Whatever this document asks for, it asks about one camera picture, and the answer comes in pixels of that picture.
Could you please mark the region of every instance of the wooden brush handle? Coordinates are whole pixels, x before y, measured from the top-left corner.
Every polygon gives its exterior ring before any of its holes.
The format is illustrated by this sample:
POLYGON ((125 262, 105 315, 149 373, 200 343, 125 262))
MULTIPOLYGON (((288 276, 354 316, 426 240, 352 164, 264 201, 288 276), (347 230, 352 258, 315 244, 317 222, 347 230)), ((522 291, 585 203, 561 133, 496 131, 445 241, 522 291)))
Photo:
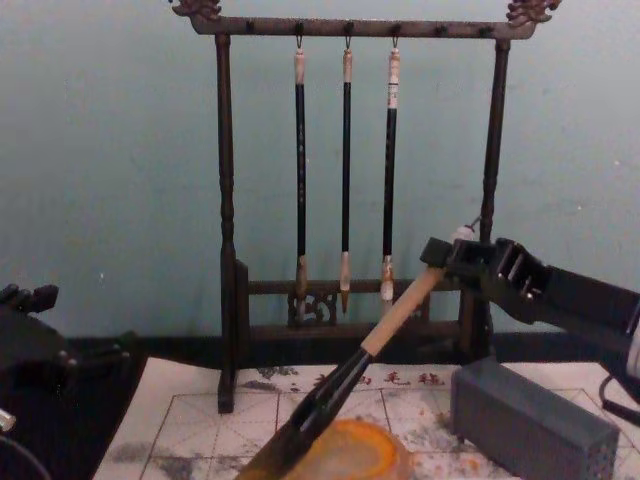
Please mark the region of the wooden brush handle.
POLYGON ((443 277, 444 269, 440 268, 429 268, 422 273, 393 304, 360 346, 372 357, 376 357, 443 277))

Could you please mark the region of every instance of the table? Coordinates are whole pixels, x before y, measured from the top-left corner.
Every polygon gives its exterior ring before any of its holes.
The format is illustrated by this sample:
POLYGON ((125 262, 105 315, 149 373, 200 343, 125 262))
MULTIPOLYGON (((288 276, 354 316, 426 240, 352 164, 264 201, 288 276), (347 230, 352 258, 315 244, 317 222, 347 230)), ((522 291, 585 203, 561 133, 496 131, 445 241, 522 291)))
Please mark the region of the table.
MULTIPOLYGON (((640 428, 600 408, 597 364, 505 364, 621 429, 617 480, 640 479, 640 428)), ((94 480, 227 480, 266 443, 333 366, 241 370, 235 412, 219 415, 220 372, 149 359, 94 480)), ((340 412, 389 429, 415 452, 416 479, 513 478, 447 431, 449 365, 371 365, 340 412)), ((612 382, 607 396, 635 408, 612 382)))

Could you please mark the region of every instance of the teal wall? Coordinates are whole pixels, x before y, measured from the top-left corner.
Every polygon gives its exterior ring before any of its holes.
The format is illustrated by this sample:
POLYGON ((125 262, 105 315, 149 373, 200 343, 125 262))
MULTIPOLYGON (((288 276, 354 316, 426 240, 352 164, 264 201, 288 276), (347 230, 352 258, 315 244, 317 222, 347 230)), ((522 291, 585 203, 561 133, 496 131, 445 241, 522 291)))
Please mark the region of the teal wall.
MULTIPOLYGON (((640 288, 640 9, 566 0, 514 43, 495 234, 640 288)), ((506 1, 223 1, 227 15, 500 20, 506 1)), ((307 39, 308 257, 337 277, 341 39, 307 39)), ((389 40, 354 39, 352 255, 377 278, 389 40)), ((493 44, 401 39, 396 274, 480 206, 493 44)), ((295 274, 291 38, 232 43, 236 245, 254 279, 295 274)), ((0 16, 0 281, 55 282, 70 336, 215 334, 220 194, 215 51, 162 1, 5 0, 0 16)), ((345 321, 373 320, 375 296, 345 321)), ((455 295, 434 298, 453 318, 455 295)), ((252 301, 256 323, 283 302, 252 301)), ((496 312, 498 330, 520 326, 496 312)))

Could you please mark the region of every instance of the brush handle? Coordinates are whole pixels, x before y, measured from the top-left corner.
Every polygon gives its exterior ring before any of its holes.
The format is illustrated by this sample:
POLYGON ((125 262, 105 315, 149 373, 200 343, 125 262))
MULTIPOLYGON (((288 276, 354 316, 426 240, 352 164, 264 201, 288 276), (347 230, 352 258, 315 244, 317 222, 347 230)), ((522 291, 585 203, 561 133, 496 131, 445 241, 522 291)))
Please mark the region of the brush handle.
POLYGON ((429 268, 423 272, 367 335, 361 347, 376 357, 443 277, 444 270, 440 268, 429 268))

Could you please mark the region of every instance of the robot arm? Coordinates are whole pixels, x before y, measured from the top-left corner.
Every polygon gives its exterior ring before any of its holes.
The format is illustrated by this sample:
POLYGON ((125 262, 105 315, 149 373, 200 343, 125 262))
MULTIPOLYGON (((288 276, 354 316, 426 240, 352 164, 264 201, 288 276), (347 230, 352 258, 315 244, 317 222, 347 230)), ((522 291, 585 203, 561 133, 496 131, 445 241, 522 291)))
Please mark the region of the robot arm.
MULTIPOLYGON (((545 322, 621 359, 603 365, 640 403, 640 293, 544 264, 513 240, 493 244, 430 239, 421 260, 515 320, 545 322)), ((640 424, 636 412, 603 397, 605 409, 640 424)))

